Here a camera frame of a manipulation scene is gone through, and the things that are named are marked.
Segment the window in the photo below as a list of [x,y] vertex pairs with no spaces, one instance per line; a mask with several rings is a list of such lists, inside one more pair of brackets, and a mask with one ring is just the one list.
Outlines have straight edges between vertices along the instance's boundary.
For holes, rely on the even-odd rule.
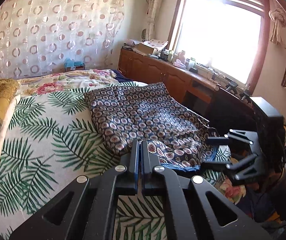
[[178,0],[169,49],[184,50],[253,92],[267,49],[268,11],[269,0]]

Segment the cabinet door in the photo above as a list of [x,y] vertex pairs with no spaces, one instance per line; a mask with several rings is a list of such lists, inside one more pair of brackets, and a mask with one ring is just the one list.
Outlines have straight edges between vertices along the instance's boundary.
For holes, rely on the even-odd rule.
[[164,63],[148,59],[147,61],[147,84],[161,82],[164,77]]
[[163,83],[166,86],[170,96],[177,102],[182,103],[186,90],[188,80],[186,75],[180,70],[173,70],[172,67],[165,73]]
[[132,53],[128,50],[121,49],[120,59],[119,59],[119,70],[126,77],[129,76],[129,71],[131,70],[131,63],[132,63]]
[[146,63],[144,57],[139,54],[134,54],[132,58],[131,70],[129,71],[129,77],[134,81],[146,83]]

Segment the silver screw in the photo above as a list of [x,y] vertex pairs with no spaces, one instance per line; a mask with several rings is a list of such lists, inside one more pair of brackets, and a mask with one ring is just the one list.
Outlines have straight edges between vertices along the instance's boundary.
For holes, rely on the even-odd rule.
[[161,165],[158,165],[158,166],[155,166],[155,167],[154,167],[154,170],[155,170],[156,172],[162,172],[162,171],[165,170],[165,168],[164,168],[163,166],[161,166]]
[[87,177],[86,176],[78,176],[77,178],[76,178],[76,181],[78,182],[78,183],[85,183],[86,181],[87,181]]
[[195,184],[201,184],[203,182],[203,178],[201,176],[194,176],[192,180]]
[[118,172],[125,171],[125,166],[118,165],[118,166],[115,167],[115,170],[118,171]]

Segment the patterned dark fabric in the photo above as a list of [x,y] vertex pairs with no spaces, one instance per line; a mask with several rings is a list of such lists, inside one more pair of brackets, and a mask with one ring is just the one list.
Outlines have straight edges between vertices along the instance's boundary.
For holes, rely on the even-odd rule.
[[177,103],[163,83],[111,87],[84,94],[92,122],[115,154],[130,152],[134,139],[148,139],[149,151],[163,164],[198,170],[216,148],[205,144],[214,132],[208,121]]

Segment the wall covering with circle pattern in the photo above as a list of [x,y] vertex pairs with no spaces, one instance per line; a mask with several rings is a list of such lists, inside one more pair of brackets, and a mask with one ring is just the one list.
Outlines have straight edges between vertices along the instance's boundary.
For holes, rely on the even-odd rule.
[[107,68],[123,18],[124,0],[5,0],[0,78],[62,72],[66,58]]

